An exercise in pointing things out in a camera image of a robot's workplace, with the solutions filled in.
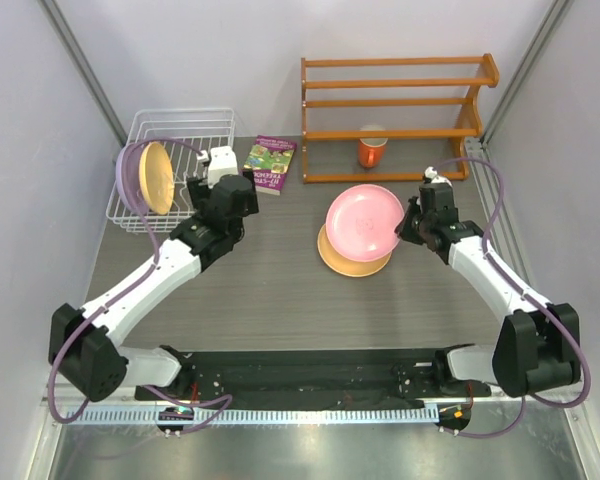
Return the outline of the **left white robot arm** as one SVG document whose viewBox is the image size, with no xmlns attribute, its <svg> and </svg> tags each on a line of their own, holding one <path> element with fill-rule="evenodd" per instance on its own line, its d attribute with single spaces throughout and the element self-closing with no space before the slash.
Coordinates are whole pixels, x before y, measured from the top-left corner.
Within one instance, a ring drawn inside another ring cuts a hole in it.
<svg viewBox="0 0 600 480">
<path fill-rule="evenodd" d="M 170 398 L 193 385 L 184 356 L 167 346 L 126 348 L 134 327 L 184 283 L 231 252 L 244 236 L 243 220 L 258 212 L 254 175 L 225 175 L 215 185 L 192 179 L 187 187 L 195 212 L 170 233 L 159 250 L 99 298 L 52 315 L 49 362 L 89 401 L 121 386 L 159 387 Z"/>
</svg>

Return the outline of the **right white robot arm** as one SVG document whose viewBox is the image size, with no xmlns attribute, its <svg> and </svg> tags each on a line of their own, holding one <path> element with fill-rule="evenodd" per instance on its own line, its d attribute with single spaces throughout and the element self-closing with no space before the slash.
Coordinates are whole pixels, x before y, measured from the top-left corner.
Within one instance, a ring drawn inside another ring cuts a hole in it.
<svg viewBox="0 0 600 480">
<path fill-rule="evenodd" d="M 474 222 L 460 221 L 451 185 L 421 184 L 396 232 L 404 241 L 427 246 L 459 273 L 500 323 L 492 346 L 437 351 L 431 371 L 437 391 L 452 395 L 467 381 L 478 381 L 496 385 L 510 397 L 523 397 L 580 381 L 576 310 L 531 289 Z"/>
</svg>

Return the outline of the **pink plate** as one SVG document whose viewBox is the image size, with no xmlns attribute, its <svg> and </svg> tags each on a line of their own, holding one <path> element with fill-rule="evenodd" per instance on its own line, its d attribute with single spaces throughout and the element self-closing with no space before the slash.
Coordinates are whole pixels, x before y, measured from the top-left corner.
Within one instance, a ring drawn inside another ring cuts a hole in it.
<svg viewBox="0 0 600 480">
<path fill-rule="evenodd" d="M 404 208 L 390 190 L 375 184 L 360 184 L 339 194 L 326 214 L 326 235 L 343 257 L 372 262 L 389 255 L 399 239 L 395 228 Z"/>
</svg>

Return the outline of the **lilac plate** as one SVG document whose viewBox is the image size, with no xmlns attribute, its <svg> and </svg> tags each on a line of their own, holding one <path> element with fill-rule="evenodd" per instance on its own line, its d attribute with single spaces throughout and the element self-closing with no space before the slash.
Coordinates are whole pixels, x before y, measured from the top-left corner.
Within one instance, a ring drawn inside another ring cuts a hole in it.
<svg viewBox="0 0 600 480">
<path fill-rule="evenodd" d="M 126 145 L 116 160 L 116 189 L 123 204 L 133 213 L 146 215 L 146 204 L 139 181 L 139 162 L 143 150 L 135 143 Z"/>
</svg>

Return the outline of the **yellow plate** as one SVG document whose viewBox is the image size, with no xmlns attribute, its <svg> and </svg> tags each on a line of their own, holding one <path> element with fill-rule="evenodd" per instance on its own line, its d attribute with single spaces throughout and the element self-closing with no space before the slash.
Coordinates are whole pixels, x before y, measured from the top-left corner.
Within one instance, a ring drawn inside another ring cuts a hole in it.
<svg viewBox="0 0 600 480">
<path fill-rule="evenodd" d="M 139 162 L 139 184 L 143 200 L 156 214 L 166 215 L 174 200 L 174 173 L 170 156 L 159 142 L 150 142 Z"/>
<path fill-rule="evenodd" d="M 329 242 L 326 226 L 322 225 L 317 237 L 317 250 L 322 261 L 334 272 L 351 278 L 363 278 L 381 271 L 390 261 L 391 253 L 378 260 L 361 262 L 339 254 Z"/>
</svg>

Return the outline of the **white wire dish rack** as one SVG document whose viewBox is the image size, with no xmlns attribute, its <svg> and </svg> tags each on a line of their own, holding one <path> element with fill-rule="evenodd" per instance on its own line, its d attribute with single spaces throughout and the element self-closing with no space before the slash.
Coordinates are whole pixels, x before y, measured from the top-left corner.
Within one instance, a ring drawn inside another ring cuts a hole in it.
<svg viewBox="0 0 600 480">
<path fill-rule="evenodd" d="M 196 174 L 197 150 L 232 146 L 235 113 L 228 107 L 145 109 L 131 123 L 127 141 L 158 140 L 166 148 L 174 172 L 174 200 L 166 215 L 145 215 L 156 233 L 167 233 L 193 213 L 186 181 Z"/>
</svg>

